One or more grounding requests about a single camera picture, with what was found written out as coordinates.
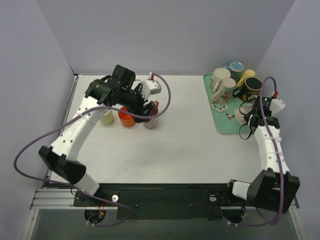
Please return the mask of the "cream floral mug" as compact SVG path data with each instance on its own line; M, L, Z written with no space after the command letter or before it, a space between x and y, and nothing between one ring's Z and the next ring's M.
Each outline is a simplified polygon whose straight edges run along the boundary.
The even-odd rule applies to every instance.
M246 114L248 114L252 109L253 109L253 106L254 106L254 102L242 102L240 104L240 106L238 108L235 109L234 111L234 116L235 116L235 119L241 124L245 124L246 121L244 119L244 116Z

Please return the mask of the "orange mug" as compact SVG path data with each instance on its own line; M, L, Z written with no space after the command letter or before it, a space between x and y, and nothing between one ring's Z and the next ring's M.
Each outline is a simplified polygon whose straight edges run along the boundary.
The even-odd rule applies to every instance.
M120 119L122 126L125 128L133 127L136 124L134 118L127 113L119 111L118 117Z

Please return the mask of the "pink patterned mug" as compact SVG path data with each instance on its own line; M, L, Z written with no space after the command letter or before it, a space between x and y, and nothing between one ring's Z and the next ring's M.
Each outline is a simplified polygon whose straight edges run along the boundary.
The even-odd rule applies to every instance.
M149 116L155 116L158 114L158 106L159 102L157 100L153 101L153 108L151 109ZM159 119L158 118L151 118L148 122L144 122L143 126L147 129L154 129L158 126Z

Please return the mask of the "pale yellow mug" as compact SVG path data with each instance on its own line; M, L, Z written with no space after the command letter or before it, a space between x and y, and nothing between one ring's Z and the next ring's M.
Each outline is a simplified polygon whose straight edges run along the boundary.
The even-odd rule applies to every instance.
M100 119L102 124L111 125L114 122L114 115L112 110L108 110Z

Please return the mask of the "black mug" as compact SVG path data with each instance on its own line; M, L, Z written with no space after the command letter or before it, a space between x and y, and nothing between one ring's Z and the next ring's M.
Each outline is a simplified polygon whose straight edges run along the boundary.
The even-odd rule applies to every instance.
M247 78L243 85L233 90L232 96L249 103L260 93L263 82L256 77Z

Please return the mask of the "beige floral mug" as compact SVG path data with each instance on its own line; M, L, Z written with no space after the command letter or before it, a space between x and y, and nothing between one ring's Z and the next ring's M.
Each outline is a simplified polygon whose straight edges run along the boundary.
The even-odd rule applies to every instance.
M233 78L223 79L217 91L212 95L211 101L213 103L219 103L221 105L228 104L233 97L235 86L236 82Z

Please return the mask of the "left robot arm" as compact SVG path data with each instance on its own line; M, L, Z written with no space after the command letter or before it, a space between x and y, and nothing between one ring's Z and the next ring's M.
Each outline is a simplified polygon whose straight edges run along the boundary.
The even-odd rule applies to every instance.
M50 144L42 146L39 155L44 163L58 176L86 192L85 200L92 206L99 205L103 193L100 185L88 173L85 165L77 161L79 152L94 126L107 112L107 107L125 106L135 115L146 117L152 104L145 106L148 97L161 92L161 86L150 77L132 87L136 74L121 65L114 68L112 75L92 81L84 93L80 106L60 136Z

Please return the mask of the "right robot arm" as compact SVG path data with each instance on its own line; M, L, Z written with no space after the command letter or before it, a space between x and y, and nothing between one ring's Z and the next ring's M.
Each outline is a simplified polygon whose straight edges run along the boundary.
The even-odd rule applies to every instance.
M273 115L285 106L278 98L256 96L251 111L243 118L250 136L256 139L261 171L251 182L230 180L223 192L230 205L246 202L252 207L285 214L300 186L289 170L281 147L279 120Z

